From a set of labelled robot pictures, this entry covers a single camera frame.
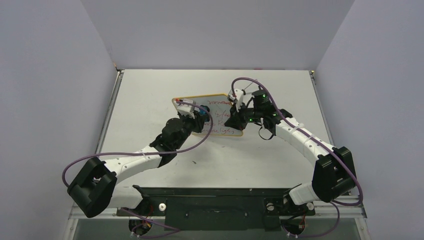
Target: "purple cable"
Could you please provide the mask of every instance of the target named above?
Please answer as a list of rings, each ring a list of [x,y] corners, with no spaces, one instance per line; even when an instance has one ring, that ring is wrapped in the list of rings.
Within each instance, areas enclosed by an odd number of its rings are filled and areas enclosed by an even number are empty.
[[[146,217],[144,217],[144,216],[138,215],[138,214],[136,214],[136,213],[134,213],[134,212],[132,212],[132,211],[130,211],[130,210],[127,210],[127,209],[125,209],[125,208],[121,208],[121,210],[122,210],[122,211],[124,211],[124,212],[126,212],[127,214],[133,215],[134,217],[137,217],[137,218],[139,218],[139,219],[141,219],[141,220],[144,220],[144,221],[146,221],[146,222],[149,222],[149,223],[151,223],[151,224],[156,224],[156,225],[161,226],[161,227],[164,227],[164,228],[166,228],[166,229],[171,229],[171,230],[173,230],[173,231],[171,231],[171,232],[167,232],[167,233],[160,234],[160,235],[155,235],[155,236],[140,236],[140,238],[142,238],[142,239],[157,239],[157,238],[165,237],[165,236],[168,236],[168,235],[171,235],[171,234],[176,234],[176,233],[178,233],[178,232],[180,231],[178,228],[175,228],[175,227],[172,227],[172,226],[165,225],[165,224],[163,224],[163,223],[161,223],[161,222],[153,221],[153,220],[151,220],[151,219],[148,219],[148,218],[146,218]],[[143,224],[139,224],[139,225],[137,225],[137,226],[133,227],[133,228],[131,229],[131,232],[132,232],[132,233],[135,233],[135,232],[136,232],[136,229],[137,229],[137,228],[139,228],[139,227],[141,227],[142,225],[143,225]]]
[[[68,169],[70,167],[72,167],[73,165],[75,165],[76,163],[79,163],[79,162],[84,161],[86,159],[91,159],[91,158],[100,157],[100,156],[110,156],[110,155],[120,155],[120,156],[150,156],[150,155],[164,155],[164,154],[180,154],[180,153],[188,152],[188,151],[190,151],[190,150],[192,150],[194,148],[197,148],[200,144],[202,144],[209,137],[209,135],[212,132],[212,128],[214,127],[214,120],[212,118],[212,115],[205,108],[203,108],[203,107],[201,107],[199,105],[196,105],[196,104],[193,104],[193,103],[189,103],[189,102],[182,102],[182,101],[181,102],[178,102],[178,103],[179,104],[185,104],[185,105],[193,106],[195,108],[198,108],[200,110],[203,110],[205,113],[207,113],[207,115],[209,115],[210,128],[207,131],[207,133],[204,136],[204,138],[202,140],[200,140],[196,145],[193,145],[193,146],[191,146],[189,148],[186,148],[186,149],[183,149],[183,150],[177,150],[177,151],[144,152],[144,153],[133,153],[133,152],[103,152],[103,153],[96,153],[96,154],[91,154],[91,155],[88,155],[88,156],[84,156],[84,157],[81,157],[81,158],[79,158],[79,159],[71,162],[69,165],[67,165],[63,169],[63,172],[62,172],[62,181],[63,181],[63,184],[65,184],[66,187],[69,187],[69,184],[67,183],[66,178],[65,178],[65,175],[66,175],[66,172],[68,171]]]
[[[320,233],[320,234],[310,234],[310,235],[297,235],[298,238],[319,238],[319,237],[324,237],[325,235],[331,233],[332,231],[334,231],[334,229],[337,228],[337,226],[339,225],[339,222],[340,222],[340,210],[339,210],[339,208],[337,207],[336,204],[334,204],[332,202],[330,202],[330,204],[332,204],[335,207],[335,209],[337,210],[337,220],[335,221],[334,226],[332,228],[328,229],[327,231],[323,232],[323,233]],[[284,226],[282,226],[282,229],[284,229],[287,233],[289,232],[289,231],[287,231],[286,228],[284,228]],[[292,236],[292,237],[296,237],[296,235],[294,235],[292,233],[289,233],[289,235]]]
[[[232,94],[234,94],[234,84],[237,82],[237,81],[240,81],[240,80],[247,80],[247,81],[250,81],[250,82],[253,82],[253,83],[255,83],[255,84],[257,84],[257,85],[259,85],[263,90],[265,90],[265,92],[268,94],[268,96],[269,96],[269,99],[271,100],[271,102],[272,102],[272,105],[274,106],[274,108],[275,108],[275,110],[277,111],[277,113],[278,113],[278,115],[284,120],[284,122],[286,122],[290,127],[292,127],[292,128],[295,128],[295,126],[291,123],[291,122],[289,122],[284,116],[283,116],[283,114],[280,112],[280,110],[278,109],[278,107],[277,107],[277,104],[276,104],[276,102],[274,101],[274,99],[273,99],[273,97],[271,96],[271,94],[270,94],[270,92],[268,91],[268,89],[262,84],[262,83],[260,83],[259,81],[257,81],[257,80],[255,80],[255,79],[252,79],[252,78],[249,78],[249,77],[238,77],[238,78],[236,78],[236,79],[234,79],[233,81],[232,81],[232,83],[231,83],[231,90],[232,90]],[[309,135],[307,132],[305,132],[303,129],[300,129],[300,128],[297,128],[296,129],[297,131],[299,131],[299,132],[301,132],[302,134],[304,134],[306,137],[311,137],[311,135]],[[347,174],[353,179],[353,182],[355,183],[355,185],[357,186],[357,188],[358,188],[358,191],[359,191],[359,201],[357,201],[357,202],[354,202],[354,203],[346,203],[346,202],[340,202],[340,201],[337,201],[337,200],[333,200],[333,202],[334,203],[336,203],[336,204],[340,204],[340,205],[343,205],[343,206],[358,206],[358,205],[360,205],[360,204],[362,204],[362,201],[364,200],[364,195],[363,195],[363,191],[362,191],[362,188],[361,188],[361,185],[359,184],[359,182],[358,182],[358,180],[357,180],[357,178],[355,177],[355,175],[349,170],[349,168],[346,166],[346,164],[344,164],[343,162],[342,162],[342,160],[332,151],[332,150],[330,150],[328,147],[326,147],[324,144],[322,144],[320,141],[318,141],[318,140],[316,140],[314,137],[311,137],[310,138],[312,141],[314,141],[316,144],[318,144],[319,146],[321,146],[323,149],[325,149],[329,154],[331,154],[336,160],[337,160],[337,162],[344,168],[344,170],[346,170],[346,172],[347,172]]]

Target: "purple hose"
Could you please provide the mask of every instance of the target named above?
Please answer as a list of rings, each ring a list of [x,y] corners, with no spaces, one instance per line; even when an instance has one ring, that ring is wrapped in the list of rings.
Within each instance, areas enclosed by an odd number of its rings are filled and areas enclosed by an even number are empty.
[[[339,208],[337,207],[336,204],[334,204],[332,202],[330,202],[330,204],[332,204],[335,207],[335,209],[337,210],[337,220],[335,221],[334,226],[332,226],[332,228],[328,229],[327,231],[325,231],[323,233],[320,233],[320,234],[310,234],[310,235],[298,235],[297,236],[298,238],[319,238],[319,237],[324,237],[325,235],[331,233],[332,231],[334,231],[334,229],[337,228],[337,226],[339,225],[339,222],[340,222],[340,210],[339,210]],[[294,235],[292,233],[290,233],[289,235],[292,236],[292,237],[296,237],[296,235]]]
[[[197,148],[200,144],[202,144],[208,137],[209,137],[209,135],[211,134],[211,132],[212,132],[212,128],[214,127],[214,120],[213,120],[213,118],[212,118],[212,115],[211,115],[211,113],[210,112],[208,112],[205,108],[203,108],[203,107],[201,107],[201,106],[199,106],[199,105],[196,105],[196,104],[193,104],[193,103],[189,103],[189,102],[179,102],[180,104],[185,104],[185,105],[190,105],[190,106],[193,106],[193,107],[195,107],[195,108],[198,108],[198,109],[200,109],[200,110],[203,110],[203,111],[205,111],[206,113],[207,113],[207,115],[209,115],[209,119],[210,119],[210,128],[209,128],[209,130],[207,131],[207,133],[206,133],[206,135],[204,136],[204,138],[202,139],[202,140],[200,140],[196,145],[193,145],[193,146],[191,146],[191,147],[189,147],[189,148],[186,148],[186,149],[183,149],[183,150],[178,150],[178,151],[162,151],[162,152],[144,152],[144,153],[133,153],[133,152],[103,152],[103,153],[96,153],[96,154],[91,154],[91,155],[88,155],[88,156],[84,156],[84,157],[81,157],[81,158],[79,158],[79,159],[77,159],[77,160],[75,160],[75,161],[73,161],[73,162],[71,162],[69,165],[67,165],[64,169],[63,169],[63,172],[62,172],[62,181],[63,181],[63,184],[65,184],[65,186],[66,187],[69,187],[69,184],[67,183],[67,181],[66,181],[66,178],[65,178],[65,175],[66,175],[66,172],[68,171],[68,169],[70,168],[70,167],[72,167],[73,165],[75,165],[76,163],[79,163],[79,162],[81,162],[81,161],[84,161],[84,160],[86,160],[86,159],[91,159],[91,158],[94,158],[94,157],[100,157],[100,156],[110,156],[110,155],[120,155],[120,156],[149,156],[149,155],[164,155],[164,154],[180,154],[180,153],[185,153],[185,152],[188,152],[188,151],[190,151],[190,150],[192,150],[192,149],[194,149],[194,148]]]
[[[277,111],[277,113],[278,113],[278,115],[284,120],[284,122],[286,122],[290,127],[292,127],[292,128],[295,128],[295,126],[291,123],[291,122],[289,122],[284,116],[283,116],[283,114],[280,112],[280,110],[278,109],[278,107],[277,107],[277,104],[276,104],[276,102],[274,101],[274,99],[273,99],[273,97],[271,96],[271,94],[270,94],[270,92],[268,91],[268,89],[262,84],[262,83],[260,83],[259,81],[257,81],[257,80],[255,80],[255,79],[252,79],[252,78],[249,78],[249,77],[238,77],[238,78],[236,78],[236,79],[234,79],[233,81],[232,81],[232,83],[231,83],[231,90],[232,90],[232,93],[234,94],[234,84],[237,82],[237,81],[240,81],[240,80],[247,80],[247,81],[250,81],[250,82],[253,82],[253,83],[255,83],[255,84],[257,84],[257,85],[259,85],[263,90],[265,90],[265,92],[268,94],[268,96],[269,96],[269,99],[271,100],[271,102],[272,102],[272,105],[274,106],[274,108],[275,108],[275,110]],[[309,135],[307,132],[305,132],[303,129],[300,129],[300,128],[297,128],[296,129],[297,131],[299,131],[299,132],[301,132],[302,134],[304,134],[306,137],[311,137],[311,135]],[[353,179],[353,182],[355,183],[355,185],[357,186],[357,188],[358,188],[358,191],[359,191],[359,201],[357,201],[357,202],[354,202],[354,203],[346,203],[346,202],[340,202],[340,201],[336,201],[336,200],[333,200],[333,202],[334,203],[336,203],[336,204],[340,204],[340,205],[343,205],[343,206],[358,206],[358,205],[360,205],[360,204],[362,204],[362,201],[364,200],[364,195],[363,195],[363,191],[362,191],[362,188],[361,188],[361,185],[359,184],[359,182],[358,182],[358,180],[357,180],[357,178],[355,177],[355,175],[349,170],[349,168],[342,162],[342,160],[332,151],[332,150],[330,150],[328,147],[326,147],[324,144],[322,144],[320,141],[318,141],[318,140],[316,140],[314,137],[311,137],[310,138],[312,141],[314,141],[316,144],[318,144],[319,146],[321,146],[323,149],[325,149],[329,154],[331,154],[336,160],[337,160],[337,162],[344,168],[344,170],[346,170],[346,172],[347,172],[347,174]]]
[[[166,229],[173,230],[171,232],[167,232],[167,233],[160,234],[160,235],[155,235],[155,236],[140,236],[140,238],[142,238],[142,239],[157,239],[157,238],[161,238],[161,237],[165,237],[165,236],[168,236],[168,235],[171,235],[171,234],[178,233],[180,231],[178,228],[175,228],[175,227],[172,227],[172,226],[168,226],[168,225],[165,225],[165,224],[163,224],[161,222],[153,221],[151,219],[147,219],[146,217],[141,216],[141,215],[138,215],[138,214],[136,214],[136,213],[134,213],[134,212],[132,212],[130,210],[127,210],[125,208],[121,208],[121,210],[124,211],[124,212],[126,212],[126,213],[128,213],[128,214],[130,214],[130,215],[133,215],[134,217],[137,217],[137,218],[139,218],[141,220],[144,220],[146,222],[149,222],[151,224],[156,224],[156,225],[161,226],[161,227],[164,227]],[[139,228],[139,227],[141,227],[142,225],[143,224],[138,224],[137,226],[133,227],[131,229],[131,232],[135,233],[136,232],[136,229]]]

